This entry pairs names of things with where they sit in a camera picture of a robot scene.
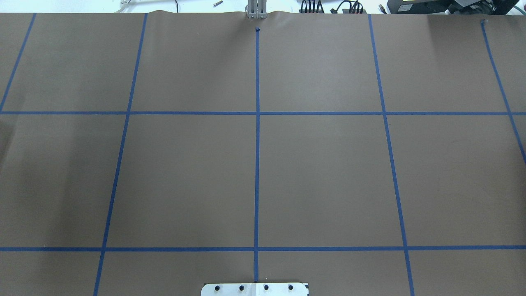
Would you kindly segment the aluminium frame post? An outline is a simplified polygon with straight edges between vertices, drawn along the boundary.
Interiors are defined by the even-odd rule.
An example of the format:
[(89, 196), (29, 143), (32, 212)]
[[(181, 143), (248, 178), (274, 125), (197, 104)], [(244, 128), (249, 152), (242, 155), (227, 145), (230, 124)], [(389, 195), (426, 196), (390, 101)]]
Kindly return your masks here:
[(266, 19), (267, 0), (248, 0), (245, 11), (248, 19)]

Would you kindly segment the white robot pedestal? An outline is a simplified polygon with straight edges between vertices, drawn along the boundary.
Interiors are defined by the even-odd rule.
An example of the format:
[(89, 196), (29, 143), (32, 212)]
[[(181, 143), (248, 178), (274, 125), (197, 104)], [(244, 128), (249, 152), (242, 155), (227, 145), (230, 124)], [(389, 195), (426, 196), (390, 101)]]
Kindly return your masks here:
[(300, 282), (209, 283), (201, 296), (309, 296), (309, 286)]

